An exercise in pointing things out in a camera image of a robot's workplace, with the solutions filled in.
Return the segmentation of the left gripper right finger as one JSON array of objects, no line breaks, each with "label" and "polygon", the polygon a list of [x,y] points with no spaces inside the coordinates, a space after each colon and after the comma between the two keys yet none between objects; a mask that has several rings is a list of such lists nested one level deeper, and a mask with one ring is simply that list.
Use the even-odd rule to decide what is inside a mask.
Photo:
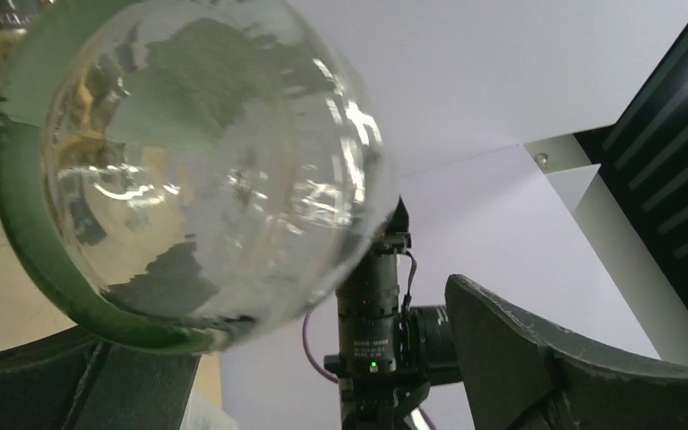
[{"label": "left gripper right finger", "polygon": [[688,429],[688,366],[592,340],[453,274],[445,302],[477,429]]}]

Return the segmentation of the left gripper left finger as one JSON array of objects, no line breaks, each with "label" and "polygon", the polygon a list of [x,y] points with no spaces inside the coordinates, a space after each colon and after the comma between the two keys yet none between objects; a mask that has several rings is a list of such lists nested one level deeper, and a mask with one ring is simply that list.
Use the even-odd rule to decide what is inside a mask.
[{"label": "left gripper left finger", "polygon": [[79,327],[0,351],[0,429],[178,429],[199,361]]}]

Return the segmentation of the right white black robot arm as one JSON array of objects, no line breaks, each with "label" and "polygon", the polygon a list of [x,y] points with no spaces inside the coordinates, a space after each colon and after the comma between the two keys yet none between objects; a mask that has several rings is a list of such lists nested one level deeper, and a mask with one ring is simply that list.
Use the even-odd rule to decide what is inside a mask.
[{"label": "right white black robot arm", "polygon": [[398,260],[410,262],[404,202],[336,292],[339,351],[322,362],[340,394],[344,429],[418,429],[432,387],[458,383],[459,362],[445,306],[414,306],[400,289]]}]

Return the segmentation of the tall clear bottle back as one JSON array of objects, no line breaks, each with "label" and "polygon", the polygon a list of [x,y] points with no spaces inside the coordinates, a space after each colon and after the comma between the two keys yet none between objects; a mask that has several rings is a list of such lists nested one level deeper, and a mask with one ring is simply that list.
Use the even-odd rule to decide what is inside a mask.
[{"label": "tall clear bottle back", "polygon": [[63,314],[223,350],[323,301],[398,204],[365,85],[284,1],[58,1],[0,89],[0,219]]}]

